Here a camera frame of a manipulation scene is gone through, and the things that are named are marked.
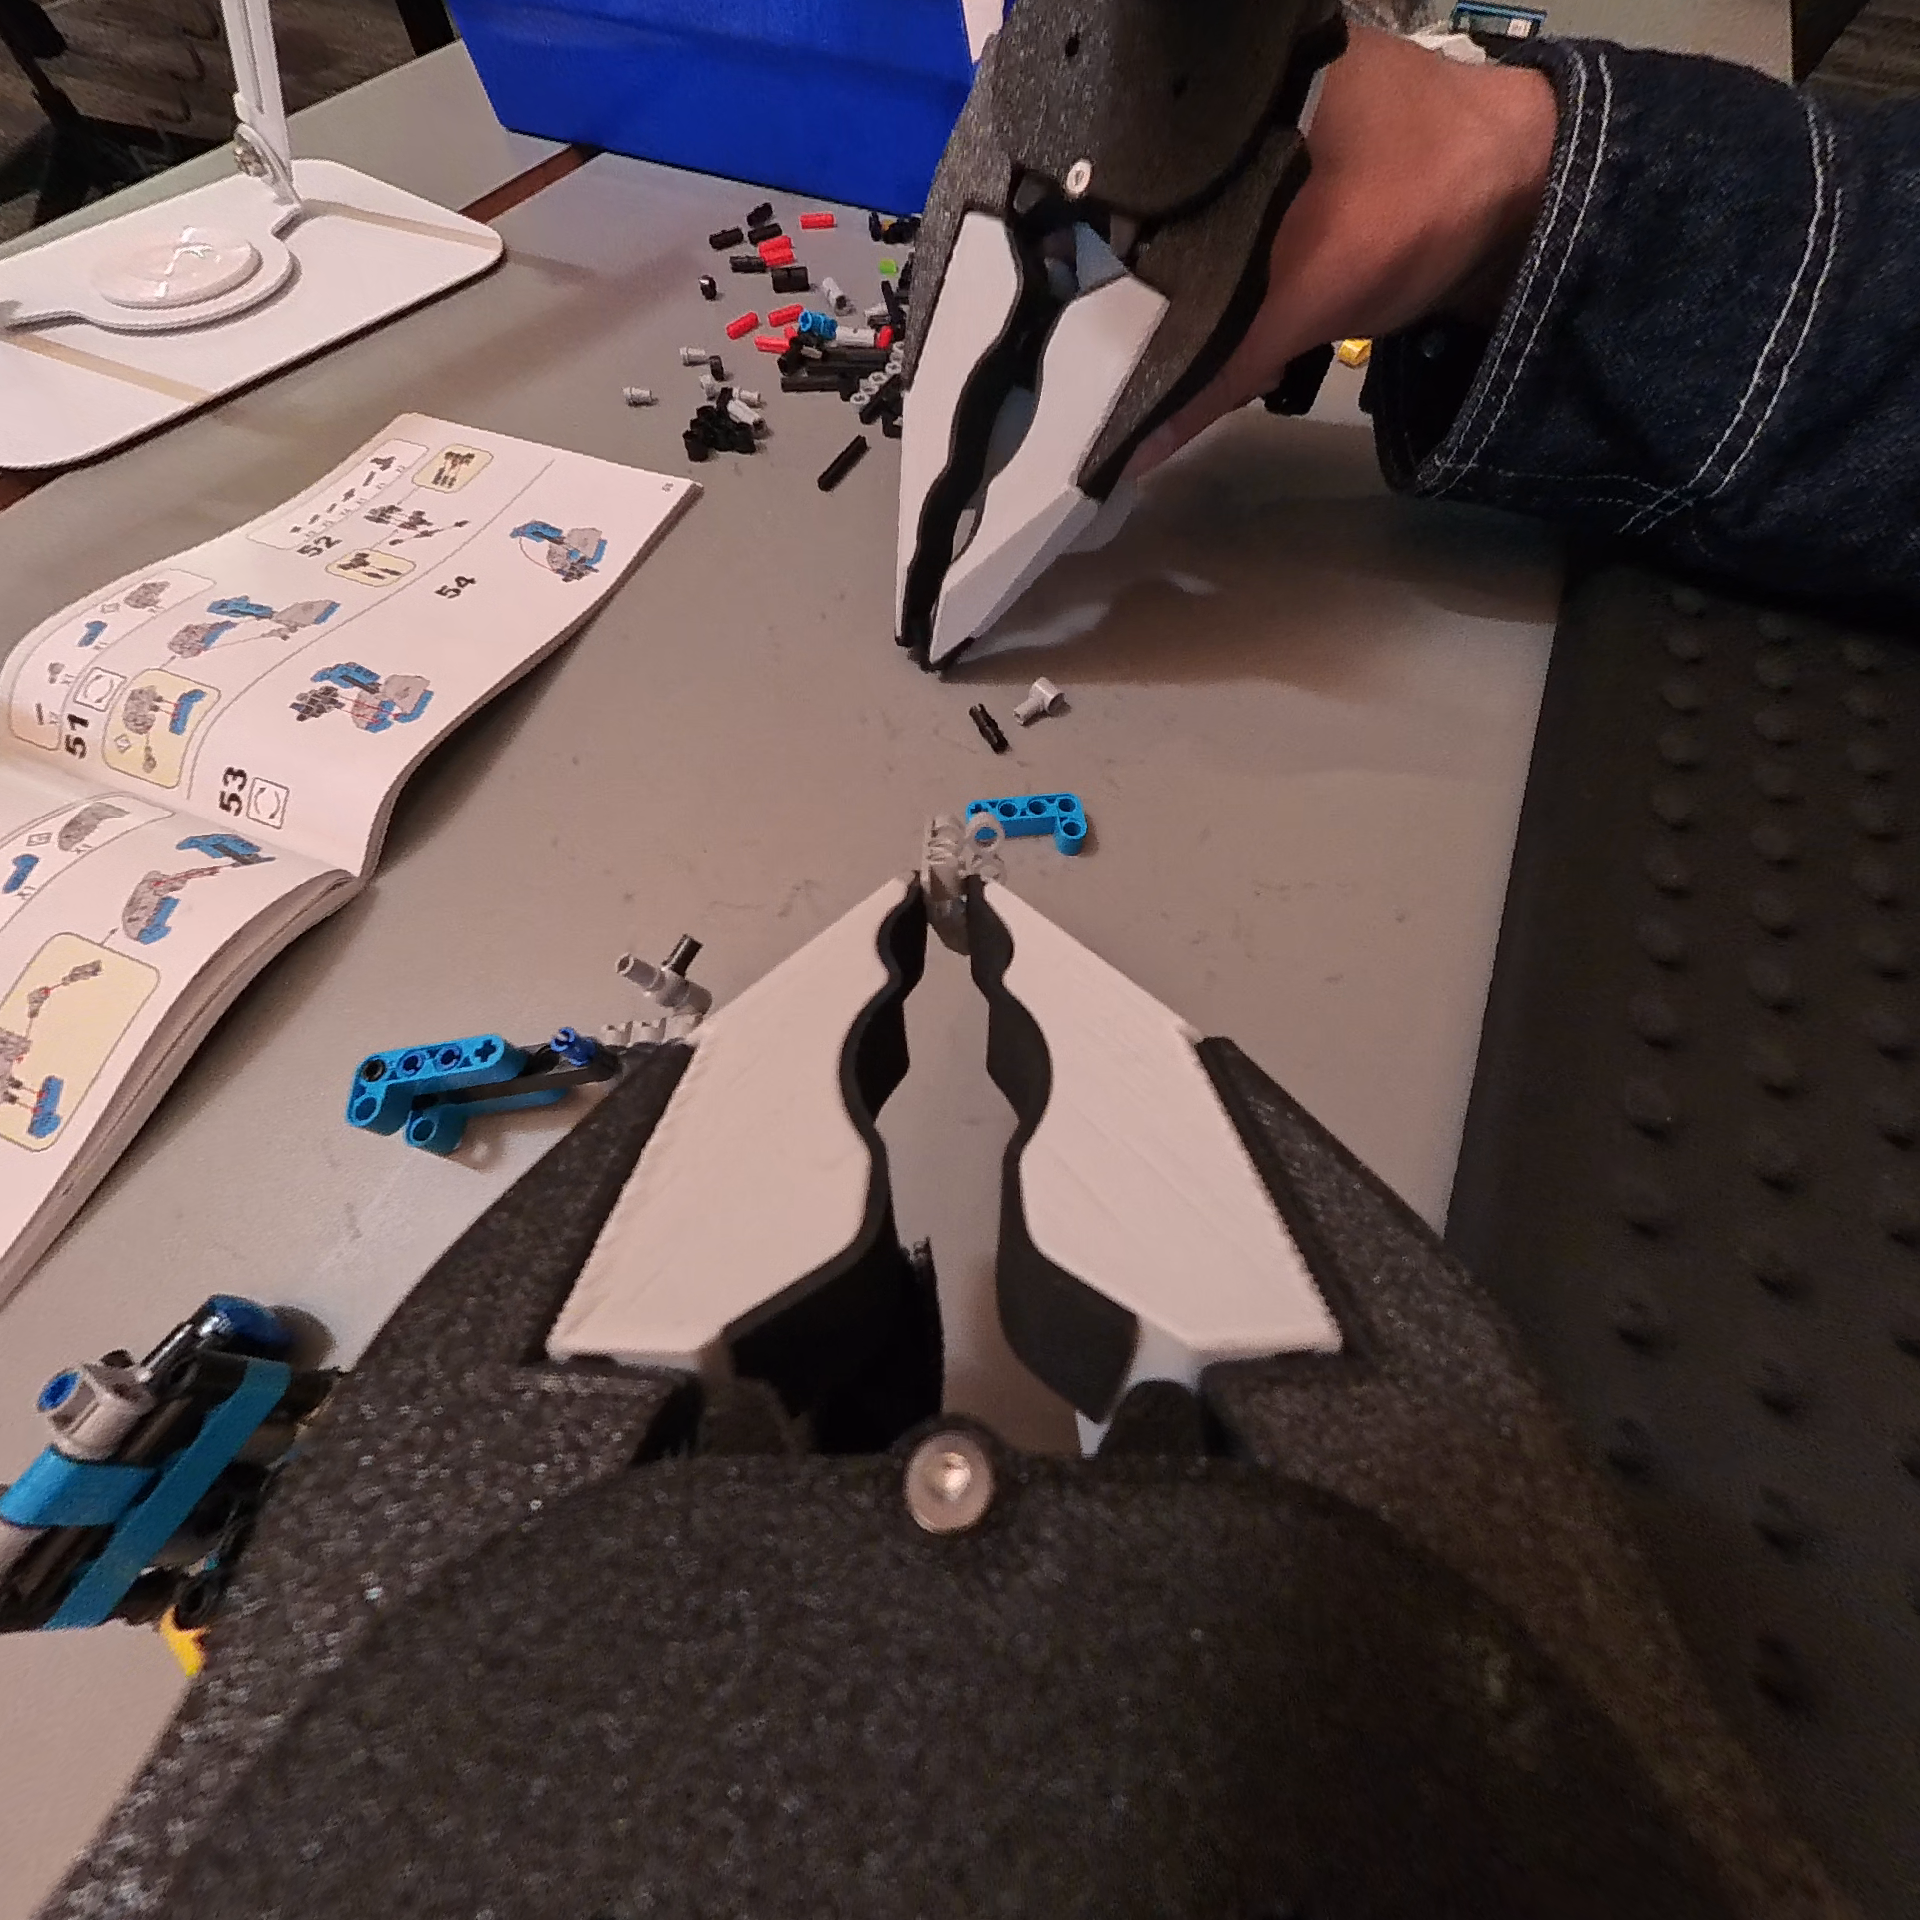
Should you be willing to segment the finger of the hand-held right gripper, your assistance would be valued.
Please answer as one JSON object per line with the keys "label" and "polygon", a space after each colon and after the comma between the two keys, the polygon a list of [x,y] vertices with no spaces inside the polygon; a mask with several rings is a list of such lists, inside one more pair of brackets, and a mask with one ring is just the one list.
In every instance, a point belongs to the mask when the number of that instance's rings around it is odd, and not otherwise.
{"label": "finger of the hand-held right gripper", "polygon": [[987,477],[1035,274],[999,215],[963,215],[902,410],[898,646],[933,653],[956,523]]}
{"label": "finger of the hand-held right gripper", "polygon": [[1013,390],[999,404],[987,477],[968,502],[933,614],[928,668],[955,660],[1095,518],[1094,444],[1115,416],[1169,298],[1109,249],[1076,249],[1076,293],[1053,300],[1035,249],[1035,312],[1020,328]]}

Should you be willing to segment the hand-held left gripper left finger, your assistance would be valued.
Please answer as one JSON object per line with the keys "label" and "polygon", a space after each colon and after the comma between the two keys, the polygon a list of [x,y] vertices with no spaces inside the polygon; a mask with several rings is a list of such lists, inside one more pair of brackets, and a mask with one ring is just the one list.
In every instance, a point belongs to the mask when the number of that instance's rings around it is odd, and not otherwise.
{"label": "hand-held left gripper left finger", "polygon": [[925,895],[893,876],[707,1019],[605,1223],[548,1356],[746,1368],[796,1304],[893,1247],[877,1114],[909,1069]]}

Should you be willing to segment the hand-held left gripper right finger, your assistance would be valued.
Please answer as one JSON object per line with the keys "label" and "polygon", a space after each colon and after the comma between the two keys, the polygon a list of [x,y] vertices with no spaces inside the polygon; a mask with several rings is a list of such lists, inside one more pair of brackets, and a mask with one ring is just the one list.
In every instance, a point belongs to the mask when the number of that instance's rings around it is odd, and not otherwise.
{"label": "hand-held left gripper right finger", "polygon": [[995,1300],[1021,1364],[1109,1427],[1140,1381],[1341,1352],[1196,1032],[1001,881],[970,881],[968,937],[1015,1111]]}

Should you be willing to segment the pile of small brick parts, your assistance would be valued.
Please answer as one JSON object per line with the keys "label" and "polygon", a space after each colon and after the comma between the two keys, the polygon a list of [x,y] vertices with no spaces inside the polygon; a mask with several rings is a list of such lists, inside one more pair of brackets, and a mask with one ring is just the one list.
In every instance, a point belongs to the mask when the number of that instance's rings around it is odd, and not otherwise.
{"label": "pile of small brick parts", "polygon": [[873,444],[905,429],[905,325],[920,215],[847,215],[829,205],[754,200],[707,232],[714,267],[694,277],[726,345],[677,345],[692,375],[680,453],[692,467],[770,449],[778,394],[841,401],[850,441],[813,486],[833,493]]}

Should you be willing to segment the grey connector with black pin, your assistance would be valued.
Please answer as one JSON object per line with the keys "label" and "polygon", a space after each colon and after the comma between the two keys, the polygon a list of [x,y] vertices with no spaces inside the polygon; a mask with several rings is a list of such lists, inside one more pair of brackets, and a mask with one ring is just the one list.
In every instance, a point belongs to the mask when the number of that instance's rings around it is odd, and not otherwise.
{"label": "grey connector with black pin", "polygon": [[660,1014],[685,1014],[692,1020],[701,1020],[714,1004],[710,989],[692,980],[692,965],[701,956],[701,945],[705,944],[696,937],[680,934],[662,961],[649,961],[647,953],[623,953],[615,961],[615,974],[637,991],[643,991],[643,1000]]}

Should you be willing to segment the blue beams black axle assembly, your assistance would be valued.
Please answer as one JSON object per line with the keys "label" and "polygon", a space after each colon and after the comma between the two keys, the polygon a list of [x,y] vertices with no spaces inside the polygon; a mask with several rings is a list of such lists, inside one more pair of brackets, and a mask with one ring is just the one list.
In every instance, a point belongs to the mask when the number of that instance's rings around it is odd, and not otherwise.
{"label": "blue beams black axle assembly", "polygon": [[413,1148],[453,1155],[468,1122],[545,1110],[568,1090],[620,1075],[620,1054],[575,1027],[548,1043],[515,1048],[504,1035],[459,1036],[371,1054],[349,1084],[346,1122],[403,1134]]}

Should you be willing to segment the grey panel with connectors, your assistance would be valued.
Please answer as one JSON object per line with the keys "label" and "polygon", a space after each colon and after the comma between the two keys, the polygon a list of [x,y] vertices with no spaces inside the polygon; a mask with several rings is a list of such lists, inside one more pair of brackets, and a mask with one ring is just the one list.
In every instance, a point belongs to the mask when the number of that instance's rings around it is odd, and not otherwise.
{"label": "grey panel with connectors", "polygon": [[932,929],[955,949],[970,953],[968,881],[1001,881],[1001,822],[993,811],[970,818],[928,818],[920,847],[920,895]]}

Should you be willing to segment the blue angled beam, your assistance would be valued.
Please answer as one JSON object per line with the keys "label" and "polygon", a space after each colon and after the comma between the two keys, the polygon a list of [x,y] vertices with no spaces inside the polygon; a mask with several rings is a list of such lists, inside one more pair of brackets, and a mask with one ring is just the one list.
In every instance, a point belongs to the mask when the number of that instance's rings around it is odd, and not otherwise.
{"label": "blue angled beam", "polygon": [[976,796],[968,805],[963,825],[976,847],[1041,835],[1059,851],[1080,851],[1091,833],[1086,811],[1070,790]]}

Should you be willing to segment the grey desk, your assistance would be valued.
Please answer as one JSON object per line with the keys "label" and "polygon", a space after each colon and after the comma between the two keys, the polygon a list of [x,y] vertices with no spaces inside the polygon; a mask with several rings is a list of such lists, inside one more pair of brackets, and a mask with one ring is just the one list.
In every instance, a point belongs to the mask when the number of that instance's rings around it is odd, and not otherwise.
{"label": "grey desk", "polygon": [[[778,394],[770,449],[680,458],[676,353],[722,328],[694,288],[707,232],[787,190],[507,133],[462,46],[298,113],[296,141],[468,200],[507,260],[104,462],[35,493],[3,477],[6,646],[281,502],[399,410],[694,474],[705,495],[416,771],[372,886],[235,1003],[3,1307],[3,1474],[38,1450],[42,1377],[146,1344],[210,1289],[305,1307],[349,1362],[588,1110],[507,1114],[438,1161],[344,1126],[363,1049],[615,1020],[615,956],[680,934],[730,1003],[898,876],[925,818],[1033,782],[1073,787],[1094,833],[1080,859],[1013,847],[1015,890],[1445,1220],[1555,539],[1388,495],[1333,370],[1313,417],[1243,410],[1187,448],[944,683],[893,646],[898,444],[819,493],[850,417]],[[1035,678],[1066,697],[1020,726]]]}

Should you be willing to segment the person's right hand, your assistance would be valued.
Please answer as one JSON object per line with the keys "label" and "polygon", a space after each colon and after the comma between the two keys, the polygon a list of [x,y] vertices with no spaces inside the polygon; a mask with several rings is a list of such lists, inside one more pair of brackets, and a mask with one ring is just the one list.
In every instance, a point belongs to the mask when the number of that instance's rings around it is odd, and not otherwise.
{"label": "person's right hand", "polygon": [[1498,316],[1541,217],[1555,133],[1545,70],[1450,61],[1354,27],[1326,68],[1306,130],[1309,175],[1274,232],[1255,320],[1125,474],[1146,477],[1270,391],[1313,345],[1388,336],[1435,312]]}

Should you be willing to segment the blue plastic bin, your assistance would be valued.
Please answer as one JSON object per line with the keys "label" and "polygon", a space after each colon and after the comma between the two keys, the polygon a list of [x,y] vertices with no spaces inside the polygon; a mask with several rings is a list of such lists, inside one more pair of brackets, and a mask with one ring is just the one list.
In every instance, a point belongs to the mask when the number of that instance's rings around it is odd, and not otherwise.
{"label": "blue plastic bin", "polygon": [[915,215],[972,87],[959,3],[450,3],[515,133]]}

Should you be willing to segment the white stand base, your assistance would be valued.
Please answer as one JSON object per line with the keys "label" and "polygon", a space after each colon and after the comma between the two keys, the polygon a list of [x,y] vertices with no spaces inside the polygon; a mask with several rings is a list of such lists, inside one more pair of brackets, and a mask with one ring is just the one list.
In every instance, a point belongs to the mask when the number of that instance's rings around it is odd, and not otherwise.
{"label": "white stand base", "polygon": [[232,179],[3,262],[3,467],[67,467],[500,262],[492,228],[292,160],[273,14],[225,3]]}

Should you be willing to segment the open instruction booklet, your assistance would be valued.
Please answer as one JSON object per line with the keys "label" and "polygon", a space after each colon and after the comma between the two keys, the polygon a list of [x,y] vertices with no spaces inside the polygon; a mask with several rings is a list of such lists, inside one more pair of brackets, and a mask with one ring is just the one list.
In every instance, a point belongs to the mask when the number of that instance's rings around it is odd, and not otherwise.
{"label": "open instruction booklet", "polygon": [[435,741],[575,635],[696,478],[399,416],[3,668],[3,1294],[235,995],[363,888]]}

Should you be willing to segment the blue yellow brick vehicle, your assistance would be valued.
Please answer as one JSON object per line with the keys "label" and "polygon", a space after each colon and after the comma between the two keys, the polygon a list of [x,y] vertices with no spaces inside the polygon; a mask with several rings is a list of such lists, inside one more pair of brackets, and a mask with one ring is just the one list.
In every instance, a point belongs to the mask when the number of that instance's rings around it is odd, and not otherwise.
{"label": "blue yellow brick vehicle", "polygon": [[3,1487],[3,1630],[155,1625],[189,1673],[303,1427],[339,1368],[296,1323],[213,1294],[146,1356],[52,1374],[47,1447]]}

